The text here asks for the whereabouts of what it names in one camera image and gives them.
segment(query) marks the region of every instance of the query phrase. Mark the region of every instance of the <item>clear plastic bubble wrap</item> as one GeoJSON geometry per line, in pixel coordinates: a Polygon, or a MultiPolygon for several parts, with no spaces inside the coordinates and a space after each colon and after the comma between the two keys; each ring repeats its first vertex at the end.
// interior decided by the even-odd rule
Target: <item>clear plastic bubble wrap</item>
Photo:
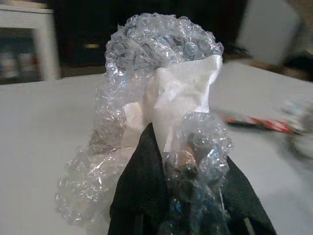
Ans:
{"type": "Polygon", "coordinates": [[[171,199],[169,219],[161,225],[160,235],[229,234],[221,186],[232,146],[217,117],[198,112],[184,117],[173,151],[163,158],[171,199]]]}
{"type": "MultiPolygon", "coordinates": [[[[121,147],[126,129],[123,107],[143,96],[147,82],[158,68],[222,55],[223,49],[221,43],[215,42],[212,33],[186,17],[177,19],[175,15],[143,13],[134,15],[125,26],[118,27],[107,43],[104,82],[96,89],[91,140],[86,149],[79,150],[76,157],[66,164],[67,176],[57,184],[56,211],[68,224],[85,228],[89,235],[103,234],[108,226],[105,219],[107,222],[110,220],[108,212],[117,180],[132,155],[131,149],[121,147]]],[[[221,123],[209,114],[186,116],[180,131],[179,143],[183,145],[178,152],[167,156],[164,167],[169,170],[165,172],[169,185],[177,185],[174,177],[182,178],[181,167],[187,170],[184,174],[188,174],[189,166],[194,167],[198,172],[196,176],[184,178],[179,187],[196,185],[201,191],[201,199],[198,200],[205,203],[203,208],[197,204],[201,209],[193,209],[204,210],[206,203],[218,198],[218,192],[212,186],[220,185],[227,172],[225,156],[229,141],[221,123]],[[195,146],[205,145],[206,150],[196,147],[202,151],[201,154],[206,152],[205,157],[198,157],[198,150],[189,152],[184,149],[188,147],[190,138],[194,138],[192,143],[195,146]],[[180,160],[183,165],[172,160],[176,158],[179,161],[178,155],[183,153],[191,155],[187,167],[183,164],[185,160],[180,160]]],[[[190,196],[183,189],[181,193],[182,198],[177,195],[173,200],[190,196]]],[[[195,200],[194,195],[188,200],[195,200]]]]}

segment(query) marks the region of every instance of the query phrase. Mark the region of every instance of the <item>white tissue paper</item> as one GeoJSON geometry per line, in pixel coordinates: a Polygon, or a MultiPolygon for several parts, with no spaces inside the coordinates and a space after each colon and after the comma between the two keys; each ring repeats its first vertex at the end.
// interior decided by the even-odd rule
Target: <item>white tissue paper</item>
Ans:
{"type": "Polygon", "coordinates": [[[209,112],[210,85],[222,61],[220,55],[212,55],[158,69],[143,98],[123,107],[127,127],[122,146],[137,146],[141,133],[152,122],[160,152],[170,152],[175,128],[184,115],[209,112]]]}

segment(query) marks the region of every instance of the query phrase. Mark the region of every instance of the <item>white tabletop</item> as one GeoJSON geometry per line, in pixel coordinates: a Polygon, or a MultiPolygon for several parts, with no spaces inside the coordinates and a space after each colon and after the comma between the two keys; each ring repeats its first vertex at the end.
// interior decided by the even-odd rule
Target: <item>white tabletop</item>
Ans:
{"type": "MultiPolygon", "coordinates": [[[[0,234],[84,235],[54,212],[56,181],[89,140],[94,88],[101,75],[0,86],[0,234]]],[[[313,85],[237,63],[224,66],[211,103],[275,118],[286,94],[313,85]]],[[[281,149],[280,134],[232,129],[230,154],[245,173],[279,235],[313,231],[313,178],[281,149]]]]}

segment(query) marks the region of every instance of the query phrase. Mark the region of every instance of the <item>wall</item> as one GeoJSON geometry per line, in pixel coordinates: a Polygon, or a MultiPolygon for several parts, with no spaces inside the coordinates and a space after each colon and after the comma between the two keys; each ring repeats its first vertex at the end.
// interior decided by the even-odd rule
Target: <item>wall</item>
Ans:
{"type": "Polygon", "coordinates": [[[298,14],[284,0],[250,0],[237,44],[254,59],[278,65],[288,55],[299,25],[298,14]]]}

